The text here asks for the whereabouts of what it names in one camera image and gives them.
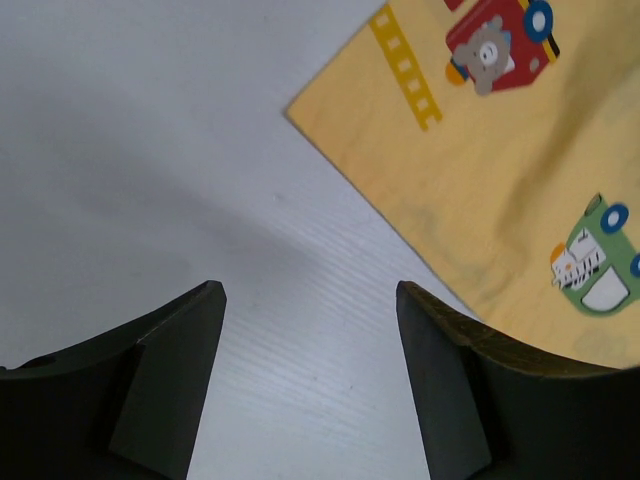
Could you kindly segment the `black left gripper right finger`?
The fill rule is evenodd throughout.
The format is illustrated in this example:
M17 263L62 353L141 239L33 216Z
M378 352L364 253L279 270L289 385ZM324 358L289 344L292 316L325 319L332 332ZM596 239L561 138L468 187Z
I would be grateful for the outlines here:
M639 371L552 354L411 281L396 314L434 479L635 479Z

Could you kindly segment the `yellow cartoon print placemat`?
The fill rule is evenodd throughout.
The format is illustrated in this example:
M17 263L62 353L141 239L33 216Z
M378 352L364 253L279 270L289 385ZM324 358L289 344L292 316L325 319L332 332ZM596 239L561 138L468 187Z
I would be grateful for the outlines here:
M639 5L388 1L287 114L481 320L639 362Z

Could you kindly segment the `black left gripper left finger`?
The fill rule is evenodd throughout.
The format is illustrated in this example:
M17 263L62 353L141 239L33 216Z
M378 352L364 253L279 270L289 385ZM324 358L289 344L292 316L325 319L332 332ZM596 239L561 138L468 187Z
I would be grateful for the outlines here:
M1 372L5 479L184 479L226 294L206 281L89 340Z

